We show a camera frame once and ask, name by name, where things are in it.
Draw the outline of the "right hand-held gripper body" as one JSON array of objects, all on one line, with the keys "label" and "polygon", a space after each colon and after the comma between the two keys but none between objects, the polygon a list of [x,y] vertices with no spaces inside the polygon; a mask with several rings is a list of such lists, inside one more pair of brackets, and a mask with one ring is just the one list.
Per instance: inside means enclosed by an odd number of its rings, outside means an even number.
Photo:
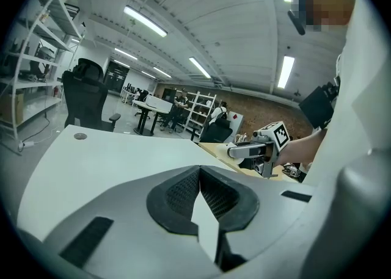
[{"label": "right hand-held gripper body", "polygon": [[248,146],[249,158],[233,158],[236,160],[248,160],[246,168],[255,170],[263,178],[272,178],[277,175],[272,173],[274,164],[278,160],[280,152],[290,142],[290,136],[282,121],[270,123],[252,133],[249,142],[235,143],[235,146]]}]

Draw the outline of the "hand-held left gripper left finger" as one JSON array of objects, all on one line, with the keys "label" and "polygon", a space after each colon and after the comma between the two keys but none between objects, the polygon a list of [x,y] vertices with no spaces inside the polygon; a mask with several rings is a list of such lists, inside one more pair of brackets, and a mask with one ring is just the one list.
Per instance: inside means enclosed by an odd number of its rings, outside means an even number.
[{"label": "hand-held left gripper left finger", "polygon": [[198,226],[191,219],[200,192],[199,172],[198,165],[181,170],[148,193],[148,213],[166,231],[187,236],[198,235]]}]

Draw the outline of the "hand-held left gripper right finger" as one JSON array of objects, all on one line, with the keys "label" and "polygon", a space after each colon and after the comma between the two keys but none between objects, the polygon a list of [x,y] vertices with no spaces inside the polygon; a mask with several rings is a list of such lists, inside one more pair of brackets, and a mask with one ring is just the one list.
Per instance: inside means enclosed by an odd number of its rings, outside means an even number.
[{"label": "hand-held left gripper right finger", "polygon": [[257,214],[257,194],[234,172],[200,166],[200,192],[223,232],[245,229]]}]

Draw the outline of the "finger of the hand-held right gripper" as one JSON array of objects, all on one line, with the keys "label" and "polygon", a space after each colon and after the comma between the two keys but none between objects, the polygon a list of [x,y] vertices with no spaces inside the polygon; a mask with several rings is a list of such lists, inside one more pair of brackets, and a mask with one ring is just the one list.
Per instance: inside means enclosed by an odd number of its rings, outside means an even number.
[{"label": "finger of the hand-held right gripper", "polygon": [[246,146],[235,146],[235,147],[230,147],[227,150],[227,154],[231,158],[249,158],[249,147]]}]

